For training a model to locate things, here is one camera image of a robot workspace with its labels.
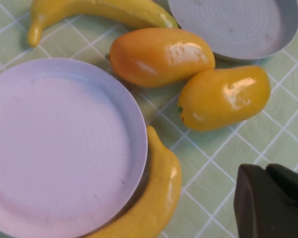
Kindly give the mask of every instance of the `fake fruit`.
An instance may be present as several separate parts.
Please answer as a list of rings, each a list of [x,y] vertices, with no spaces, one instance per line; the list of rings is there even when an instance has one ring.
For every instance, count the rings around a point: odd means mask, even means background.
[[[151,162],[144,194],[122,217],[86,238],[156,238],[171,219],[181,193],[180,164],[152,126],[147,134]]]
[[[146,28],[117,38],[109,52],[114,71],[126,81],[161,87],[215,68],[210,46],[194,33]]]
[[[208,131],[256,115],[270,92],[268,75],[260,66],[207,70],[184,86],[178,110],[187,127]]]
[[[178,28],[176,20],[151,0],[34,0],[28,43],[37,46],[45,28],[76,14],[110,18],[135,29]]]

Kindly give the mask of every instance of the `gray plate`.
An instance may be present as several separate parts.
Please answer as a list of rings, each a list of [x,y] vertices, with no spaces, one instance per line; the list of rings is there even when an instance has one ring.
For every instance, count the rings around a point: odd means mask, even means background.
[[[296,0],[168,0],[182,29],[205,39],[216,57],[259,60],[277,53],[298,29]]]

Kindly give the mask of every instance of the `black object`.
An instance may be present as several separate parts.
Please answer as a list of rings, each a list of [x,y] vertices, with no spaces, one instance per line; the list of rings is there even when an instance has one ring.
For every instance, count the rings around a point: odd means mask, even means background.
[[[278,164],[239,166],[234,210],[239,238],[298,238],[298,174]]]

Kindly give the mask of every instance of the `plastic banana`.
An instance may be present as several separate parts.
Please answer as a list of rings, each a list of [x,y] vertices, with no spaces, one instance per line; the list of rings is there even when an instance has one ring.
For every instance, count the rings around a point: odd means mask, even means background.
[[[122,217],[85,238],[156,238],[170,221],[181,193],[180,163],[152,126],[147,134],[151,162],[144,194]]]
[[[176,20],[151,0],[34,0],[28,43],[37,46],[45,28],[76,14],[109,18],[134,29],[178,28]]]

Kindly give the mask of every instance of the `yellow mango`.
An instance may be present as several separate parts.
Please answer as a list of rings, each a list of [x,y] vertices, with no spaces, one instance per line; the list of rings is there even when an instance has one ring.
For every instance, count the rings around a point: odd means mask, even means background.
[[[270,92],[268,75],[260,66],[206,70],[184,86],[178,111],[187,127],[213,130],[258,114]]]
[[[215,68],[207,42],[174,28],[145,28],[122,35],[108,57],[120,77],[143,87],[165,86]]]

